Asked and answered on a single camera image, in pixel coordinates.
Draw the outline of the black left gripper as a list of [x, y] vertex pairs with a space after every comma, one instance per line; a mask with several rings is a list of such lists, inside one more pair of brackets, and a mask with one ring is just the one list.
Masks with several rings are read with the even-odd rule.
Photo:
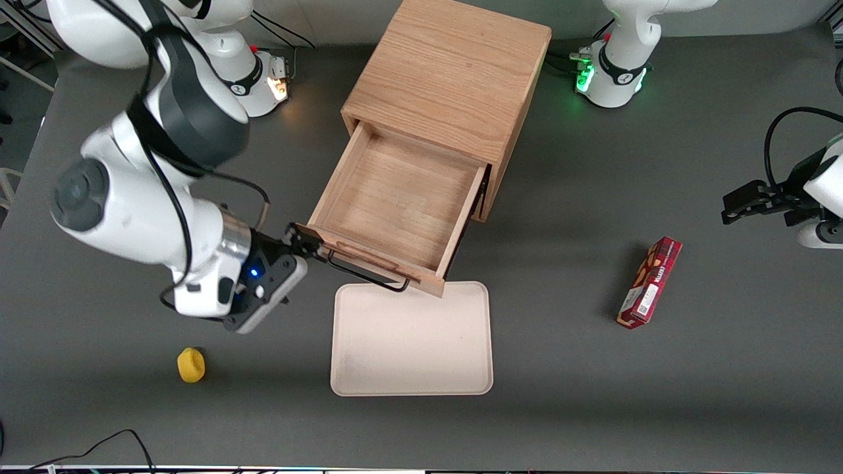
[[[767, 154], [767, 180], [772, 190], [772, 203], [776, 212], [784, 213], [784, 222], [788, 227], [804, 224], [809, 220], [821, 218], [818, 202], [807, 195], [803, 187], [818, 170], [824, 158], [826, 148], [811, 154], [793, 167], [788, 178], [777, 181], [774, 178], [770, 153]], [[721, 219], [724, 225], [734, 224], [756, 214], [770, 211], [771, 195], [767, 183], [752, 180], [722, 197]]]

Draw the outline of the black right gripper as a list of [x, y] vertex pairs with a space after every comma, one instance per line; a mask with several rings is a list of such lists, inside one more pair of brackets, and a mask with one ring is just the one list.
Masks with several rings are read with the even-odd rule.
[[241, 299], [283, 299], [299, 283], [299, 254], [305, 260], [327, 264], [323, 240], [313, 229], [289, 223], [283, 241], [256, 229], [250, 231], [249, 255], [240, 273]]

